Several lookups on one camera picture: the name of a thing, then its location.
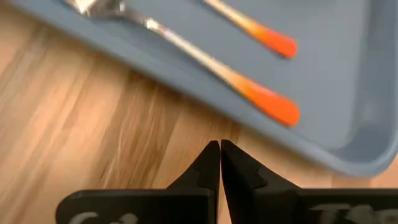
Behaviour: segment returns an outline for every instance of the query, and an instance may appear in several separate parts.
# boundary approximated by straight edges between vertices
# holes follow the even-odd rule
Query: wooden surface
[[[80,189],[164,188],[212,139],[302,187],[398,187],[397,161],[343,177],[2,3],[0,49],[2,224],[54,223]]]

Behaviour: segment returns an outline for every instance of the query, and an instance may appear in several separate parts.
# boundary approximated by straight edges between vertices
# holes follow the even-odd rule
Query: metal spoon
[[[258,85],[227,65],[217,61],[153,18],[144,16],[130,8],[126,1],[65,0],[65,2],[87,17],[122,17],[142,24],[196,59],[271,118],[289,127],[298,123],[300,110],[292,100]]]

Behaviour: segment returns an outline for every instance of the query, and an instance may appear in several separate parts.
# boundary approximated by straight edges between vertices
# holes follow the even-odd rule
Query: cutlery
[[[142,15],[123,0],[65,0],[81,15],[92,18],[123,18],[143,25],[173,43],[182,51],[212,71],[243,97],[256,105],[263,113],[288,127],[295,126],[300,119],[298,106],[290,99],[260,86],[242,74],[217,61],[198,47],[151,17]]]
[[[280,34],[268,27],[264,27],[254,19],[235,10],[225,2],[220,0],[204,0],[216,11],[222,13],[229,20],[240,26],[249,35],[253,36],[260,43],[278,52],[286,58],[293,58],[297,52],[297,44],[294,39]]]

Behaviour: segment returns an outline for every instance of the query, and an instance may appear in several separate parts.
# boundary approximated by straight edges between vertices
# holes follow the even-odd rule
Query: blue tray
[[[227,0],[294,37],[293,60],[276,57],[201,0],[130,0],[203,50],[295,100],[293,129],[264,116],[156,34],[128,22],[90,21],[61,0],[11,4],[87,41],[156,80],[334,170],[382,172],[397,150],[397,2],[393,0]]]

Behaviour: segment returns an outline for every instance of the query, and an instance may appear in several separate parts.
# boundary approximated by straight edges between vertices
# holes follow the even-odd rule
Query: wood grain
[[[164,188],[212,139],[302,187],[397,187],[312,164],[211,108],[0,3],[0,223],[54,223],[80,189]],[[230,223],[220,192],[220,223]]]

